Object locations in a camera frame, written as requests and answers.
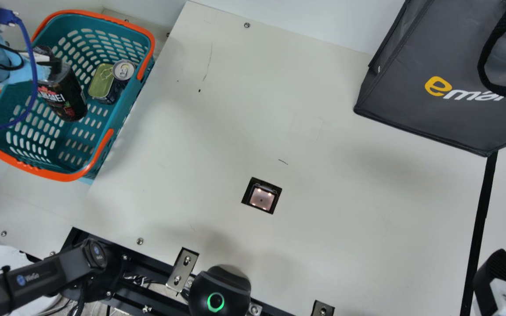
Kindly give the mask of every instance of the black metal frame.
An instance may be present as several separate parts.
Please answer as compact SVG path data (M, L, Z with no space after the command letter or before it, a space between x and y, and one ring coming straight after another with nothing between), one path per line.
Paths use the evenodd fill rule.
M98 236L93 236L77 228L72 228L62 250L69 249L71 246L87 238L98 240L104 246L114 249L114 253L118 254L120 257L126 255L128 260L126 260L124 266L125 273L138 274L159 284L166 284L171 271L173 271L173 266L169 264L152 259L128 248L118 246L113 242L99 238ZM145 287L138 286L130 280L120 278L115 287L111 289L111 292L112 295L105 300L101 300L101 302L123 310L124 312L128 312L133 316L190 316L186 304L146 289ZM279 310L278 308L255 300L254 298L251 298L251 302L263 307L261 316L293 316L293 314ZM144 313L142 309L145 306L150 307L151 310Z

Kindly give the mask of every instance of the canned food tin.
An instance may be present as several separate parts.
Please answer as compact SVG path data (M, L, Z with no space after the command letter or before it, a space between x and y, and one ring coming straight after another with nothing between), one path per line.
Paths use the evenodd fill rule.
M136 66L133 62L122 59L117 62L115 62L114 66L112 67L112 74L115 78L117 78L120 81L128 81L132 76L134 76L134 73L136 72Z
M97 66L95 76L91 80L88 93L95 100L103 104L116 102L120 92L120 84L112 73L113 65L100 64Z

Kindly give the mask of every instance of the metal bracket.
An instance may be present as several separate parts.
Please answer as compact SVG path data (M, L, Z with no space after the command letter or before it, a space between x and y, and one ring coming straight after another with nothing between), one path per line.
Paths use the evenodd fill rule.
M199 254L182 248L173 266L173 272L171 272L165 285L171 290L181 293L183 288L187 285L188 279L198 259Z
M263 310L263 307L255 304L255 303L249 303L249 309L247 310L247 316L261 316L261 311Z
M311 311L311 316L333 316L335 308L331 305L315 301L314 309Z

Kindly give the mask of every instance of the plastic basket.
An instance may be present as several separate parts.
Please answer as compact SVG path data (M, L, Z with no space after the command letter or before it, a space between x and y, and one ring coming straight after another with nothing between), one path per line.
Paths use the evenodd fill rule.
M153 66L153 35L116 18L68 10L48 16L33 39L34 45L49 46L72 66L82 85L88 112L77 122L65 122L38 98L26 120L0 131L0 159L52 180L93 179ZM114 104L93 100L87 90L97 65L120 59L138 64L136 74ZM31 86L25 82L0 90L0 124L26 110Z

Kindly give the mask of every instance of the tin can lid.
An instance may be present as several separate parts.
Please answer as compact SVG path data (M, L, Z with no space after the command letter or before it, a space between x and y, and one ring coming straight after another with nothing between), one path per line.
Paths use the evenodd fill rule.
M134 63L125 59L115 62L114 67L112 68L114 77L121 81L129 80L132 76L134 76L135 72L136 67Z
M114 76L112 75L113 65L100 64L95 71L88 93L94 98L105 98L111 89Z

